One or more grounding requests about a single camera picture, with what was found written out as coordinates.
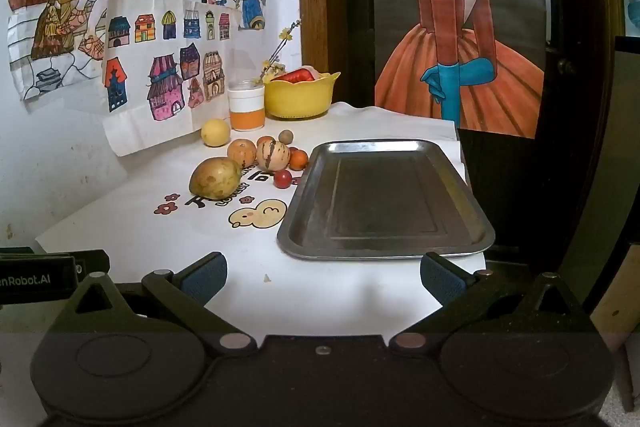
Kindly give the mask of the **orange white cup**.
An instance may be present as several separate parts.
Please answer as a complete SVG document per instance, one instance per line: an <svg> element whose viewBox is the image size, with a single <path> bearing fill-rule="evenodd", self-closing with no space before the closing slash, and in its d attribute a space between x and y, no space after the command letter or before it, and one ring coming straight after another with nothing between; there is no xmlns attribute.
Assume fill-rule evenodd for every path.
<svg viewBox="0 0 640 427"><path fill-rule="evenodd" d="M265 87L255 80L232 82L228 89L230 124L235 131L253 131L264 127Z"/></svg>

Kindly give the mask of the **red cherry tomato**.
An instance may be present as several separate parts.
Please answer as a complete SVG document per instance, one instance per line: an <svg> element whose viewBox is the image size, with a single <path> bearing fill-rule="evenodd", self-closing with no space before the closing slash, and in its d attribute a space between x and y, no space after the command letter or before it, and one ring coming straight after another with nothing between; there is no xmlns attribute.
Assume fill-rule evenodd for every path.
<svg viewBox="0 0 640 427"><path fill-rule="evenodd" d="M292 173L288 170L283 169L273 173L273 184L275 187L280 188L280 190L285 190L290 187L293 182Z"/></svg>

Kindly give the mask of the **small brown longan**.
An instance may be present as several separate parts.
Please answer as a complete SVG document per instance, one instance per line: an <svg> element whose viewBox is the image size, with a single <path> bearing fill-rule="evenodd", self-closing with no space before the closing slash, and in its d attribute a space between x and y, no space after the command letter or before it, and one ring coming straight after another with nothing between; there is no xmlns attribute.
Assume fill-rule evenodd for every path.
<svg viewBox="0 0 640 427"><path fill-rule="evenodd" d="M292 144L294 140L294 133L291 130L283 130L279 134L279 141L288 145Z"/></svg>

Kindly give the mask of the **yellow flower twig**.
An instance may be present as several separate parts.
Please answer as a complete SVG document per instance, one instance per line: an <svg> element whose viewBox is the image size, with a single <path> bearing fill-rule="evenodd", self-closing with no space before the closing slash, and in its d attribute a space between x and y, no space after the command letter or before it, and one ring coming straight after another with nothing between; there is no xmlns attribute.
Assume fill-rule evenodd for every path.
<svg viewBox="0 0 640 427"><path fill-rule="evenodd" d="M285 46L293 40L293 31L299 28L300 20L294 20L294 22L283 28L279 34L279 43L271 53L268 60L262 62L262 70L258 77L252 80L255 87L261 84L270 83L271 80L285 73L285 66L280 62L280 54Z"/></svg>

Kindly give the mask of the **houses drawing paper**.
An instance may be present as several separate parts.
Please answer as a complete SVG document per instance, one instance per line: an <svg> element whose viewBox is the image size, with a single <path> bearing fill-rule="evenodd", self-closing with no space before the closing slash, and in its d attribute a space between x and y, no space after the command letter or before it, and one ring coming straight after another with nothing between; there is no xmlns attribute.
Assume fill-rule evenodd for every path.
<svg viewBox="0 0 640 427"><path fill-rule="evenodd" d="M103 128L118 157L227 119L238 14L188 0L108 0Z"/></svg>

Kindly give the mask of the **metal baking tray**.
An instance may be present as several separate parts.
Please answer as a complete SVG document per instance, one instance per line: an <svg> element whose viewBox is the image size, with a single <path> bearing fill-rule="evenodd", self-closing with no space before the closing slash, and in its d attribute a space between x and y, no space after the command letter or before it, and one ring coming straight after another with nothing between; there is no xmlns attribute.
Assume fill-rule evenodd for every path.
<svg viewBox="0 0 640 427"><path fill-rule="evenodd" d="M437 144L352 140L312 151L277 240L298 259L376 261L484 253L495 231Z"/></svg>

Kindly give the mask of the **white printed tablecloth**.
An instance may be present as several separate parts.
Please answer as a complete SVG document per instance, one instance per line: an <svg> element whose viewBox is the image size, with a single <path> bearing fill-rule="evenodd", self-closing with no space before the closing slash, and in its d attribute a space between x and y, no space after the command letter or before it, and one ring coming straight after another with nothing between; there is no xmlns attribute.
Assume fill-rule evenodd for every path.
<svg viewBox="0 0 640 427"><path fill-rule="evenodd" d="M209 309L256 339L390 337L438 309L418 260L317 262L285 254L277 233L294 192L258 170L245 173L229 202L195 198L191 174L212 156L196 140L159 148L122 186L42 233L39 245L50 253L101 249L117 282L178 271L219 251L229 275Z"/></svg>

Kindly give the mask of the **small orange kumquat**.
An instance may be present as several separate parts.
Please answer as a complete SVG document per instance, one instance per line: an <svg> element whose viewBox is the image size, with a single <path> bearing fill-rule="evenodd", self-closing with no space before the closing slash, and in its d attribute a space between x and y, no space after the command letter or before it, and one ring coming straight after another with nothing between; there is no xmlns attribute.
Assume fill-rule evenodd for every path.
<svg viewBox="0 0 640 427"><path fill-rule="evenodd" d="M262 145L262 143L273 142L273 141L276 141L276 139L274 139L272 136L263 135L256 141L256 146L260 147Z"/></svg>

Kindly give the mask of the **large orange fruit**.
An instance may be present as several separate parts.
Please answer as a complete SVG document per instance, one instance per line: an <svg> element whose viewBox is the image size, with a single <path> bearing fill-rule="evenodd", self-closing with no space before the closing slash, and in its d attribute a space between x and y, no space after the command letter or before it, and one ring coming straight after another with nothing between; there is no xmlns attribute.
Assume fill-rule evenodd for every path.
<svg viewBox="0 0 640 427"><path fill-rule="evenodd" d="M255 165L257 147L254 142L247 139L233 140L227 150L227 157L235 161L242 169Z"/></svg>

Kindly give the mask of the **yellow lemon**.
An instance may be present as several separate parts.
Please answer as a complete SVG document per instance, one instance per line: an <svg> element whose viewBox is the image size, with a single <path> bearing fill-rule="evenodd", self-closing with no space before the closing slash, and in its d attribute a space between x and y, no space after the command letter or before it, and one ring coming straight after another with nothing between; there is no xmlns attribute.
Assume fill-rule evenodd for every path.
<svg viewBox="0 0 640 427"><path fill-rule="evenodd" d="M230 142L231 129L223 119L209 119L201 127L202 142L208 147L222 147Z"/></svg>

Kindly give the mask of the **red item in bowl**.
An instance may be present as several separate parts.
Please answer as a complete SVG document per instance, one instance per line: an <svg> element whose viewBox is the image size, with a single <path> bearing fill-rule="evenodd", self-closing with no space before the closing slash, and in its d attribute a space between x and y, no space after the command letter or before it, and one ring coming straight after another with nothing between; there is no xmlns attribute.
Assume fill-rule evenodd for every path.
<svg viewBox="0 0 640 427"><path fill-rule="evenodd" d="M274 78L274 81L285 81L288 83L300 83L318 80L321 78L320 72L312 66L302 66L301 68L285 72Z"/></svg>

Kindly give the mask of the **orange dress lady poster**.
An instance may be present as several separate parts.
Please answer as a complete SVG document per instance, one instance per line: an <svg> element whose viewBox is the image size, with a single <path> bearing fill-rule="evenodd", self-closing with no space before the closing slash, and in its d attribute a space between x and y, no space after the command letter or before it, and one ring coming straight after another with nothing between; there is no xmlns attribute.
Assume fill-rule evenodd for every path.
<svg viewBox="0 0 640 427"><path fill-rule="evenodd" d="M544 72L496 38L490 0L418 0L418 13L378 76L376 105L532 139Z"/></svg>

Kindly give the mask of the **small orange tangerine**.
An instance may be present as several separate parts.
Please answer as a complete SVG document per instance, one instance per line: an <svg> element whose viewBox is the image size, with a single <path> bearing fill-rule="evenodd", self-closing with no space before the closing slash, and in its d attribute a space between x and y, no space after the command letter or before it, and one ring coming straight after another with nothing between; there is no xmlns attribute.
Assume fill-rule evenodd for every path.
<svg viewBox="0 0 640 427"><path fill-rule="evenodd" d="M292 148L288 168L294 171L303 171L308 165L309 157L304 150Z"/></svg>

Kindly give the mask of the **striped pepino melon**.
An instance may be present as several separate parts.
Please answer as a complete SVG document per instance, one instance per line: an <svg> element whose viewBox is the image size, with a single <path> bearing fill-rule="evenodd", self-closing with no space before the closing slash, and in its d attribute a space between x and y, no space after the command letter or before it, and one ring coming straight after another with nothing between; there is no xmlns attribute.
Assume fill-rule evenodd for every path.
<svg viewBox="0 0 640 427"><path fill-rule="evenodd" d="M277 140L265 140L258 144L256 161L260 169L277 172L288 167L291 151L288 146Z"/></svg>

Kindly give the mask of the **yellow plastic bowl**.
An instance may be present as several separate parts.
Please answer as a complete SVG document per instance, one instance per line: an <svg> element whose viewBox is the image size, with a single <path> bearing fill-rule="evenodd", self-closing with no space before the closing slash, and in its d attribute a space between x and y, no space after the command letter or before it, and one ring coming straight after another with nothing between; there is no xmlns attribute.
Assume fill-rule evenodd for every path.
<svg viewBox="0 0 640 427"><path fill-rule="evenodd" d="M273 79L265 84L266 112L279 119L308 119L323 115L332 105L339 72L325 72L319 78L299 81Z"/></svg>

